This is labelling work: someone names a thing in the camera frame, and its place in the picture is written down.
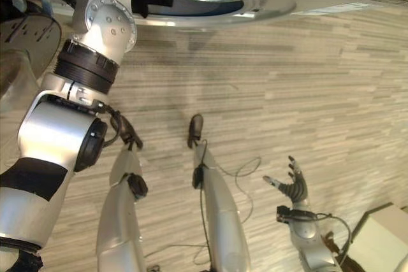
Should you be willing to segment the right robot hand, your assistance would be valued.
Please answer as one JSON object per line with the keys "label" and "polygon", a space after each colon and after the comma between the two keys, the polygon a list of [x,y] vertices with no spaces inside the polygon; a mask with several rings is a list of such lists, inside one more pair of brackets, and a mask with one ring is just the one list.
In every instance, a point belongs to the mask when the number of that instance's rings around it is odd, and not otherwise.
{"label": "right robot hand", "polygon": [[293,204],[300,203],[308,198],[309,192],[307,183],[296,159],[290,155],[288,156],[288,159],[288,167],[291,170],[288,172],[288,175],[292,180],[291,183],[283,183],[267,175],[263,176],[263,180],[288,197]]}

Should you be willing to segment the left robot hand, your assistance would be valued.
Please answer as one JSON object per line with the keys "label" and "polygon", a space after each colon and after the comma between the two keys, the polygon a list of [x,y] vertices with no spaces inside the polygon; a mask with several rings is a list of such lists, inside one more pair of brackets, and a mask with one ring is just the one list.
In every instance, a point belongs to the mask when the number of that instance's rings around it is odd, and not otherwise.
{"label": "left robot hand", "polygon": [[42,267],[40,256],[20,250],[17,260],[6,272],[38,272]]}

